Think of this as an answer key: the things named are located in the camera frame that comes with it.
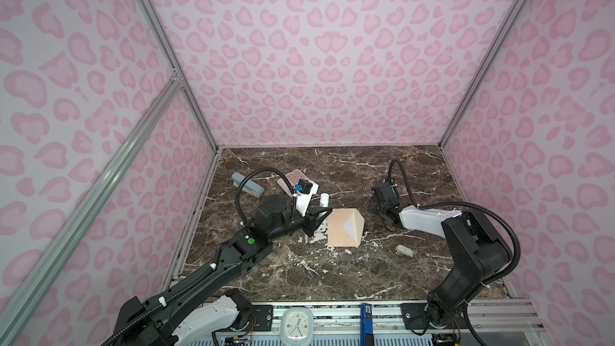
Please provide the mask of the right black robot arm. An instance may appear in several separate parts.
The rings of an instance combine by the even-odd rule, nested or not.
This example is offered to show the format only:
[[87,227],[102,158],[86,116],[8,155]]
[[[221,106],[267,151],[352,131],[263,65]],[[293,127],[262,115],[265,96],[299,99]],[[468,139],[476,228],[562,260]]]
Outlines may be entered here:
[[446,240],[453,259],[448,275],[428,293],[420,314],[408,317],[423,335],[442,328],[468,311],[471,301],[491,283],[514,271],[521,260],[521,243],[503,218],[488,208],[464,201],[420,204],[400,160],[389,163],[382,184],[372,188],[369,211],[385,227],[426,232]]

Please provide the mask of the peach paper envelope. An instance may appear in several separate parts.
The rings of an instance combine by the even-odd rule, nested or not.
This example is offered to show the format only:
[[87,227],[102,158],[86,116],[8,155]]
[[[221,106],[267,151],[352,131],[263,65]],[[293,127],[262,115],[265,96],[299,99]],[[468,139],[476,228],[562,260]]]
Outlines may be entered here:
[[326,219],[327,245],[332,248],[358,248],[363,238],[365,218],[355,208],[337,208]]

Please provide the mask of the green bordered floral letter card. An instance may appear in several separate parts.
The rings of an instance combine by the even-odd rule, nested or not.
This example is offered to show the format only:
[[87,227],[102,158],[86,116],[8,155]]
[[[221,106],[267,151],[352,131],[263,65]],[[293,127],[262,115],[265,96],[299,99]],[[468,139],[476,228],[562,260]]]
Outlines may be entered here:
[[342,228],[351,238],[359,242],[363,235],[364,226],[365,219],[361,215],[352,215],[346,219]]

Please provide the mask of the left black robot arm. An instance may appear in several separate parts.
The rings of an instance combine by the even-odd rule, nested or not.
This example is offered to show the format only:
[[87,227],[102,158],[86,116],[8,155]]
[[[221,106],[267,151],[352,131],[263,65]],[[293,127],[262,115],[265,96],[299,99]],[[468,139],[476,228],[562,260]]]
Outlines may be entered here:
[[220,330],[254,329],[251,302],[239,290],[231,289],[212,303],[208,298],[271,254],[275,240],[297,231],[312,236],[332,213],[328,195],[312,203],[316,185],[306,179],[293,185],[283,172],[275,168],[269,172],[280,176],[290,193],[265,197],[253,219],[248,219],[241,207],[241,193],[263,170],[246,176],[234,199],[241,229],[189,277],[146,301],[133,297],[126,302],[106,345],[189,345]]

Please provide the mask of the white glue stick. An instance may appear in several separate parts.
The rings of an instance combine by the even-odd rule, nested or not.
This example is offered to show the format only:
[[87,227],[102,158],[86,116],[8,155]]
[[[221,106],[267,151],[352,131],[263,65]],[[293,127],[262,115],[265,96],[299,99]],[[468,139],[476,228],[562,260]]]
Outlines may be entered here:
[[319,205],[322,208],[328,208],[329,207],[329,202],[330,202],[330,195],[328,195],[328,193],[322,193],[320,195]]

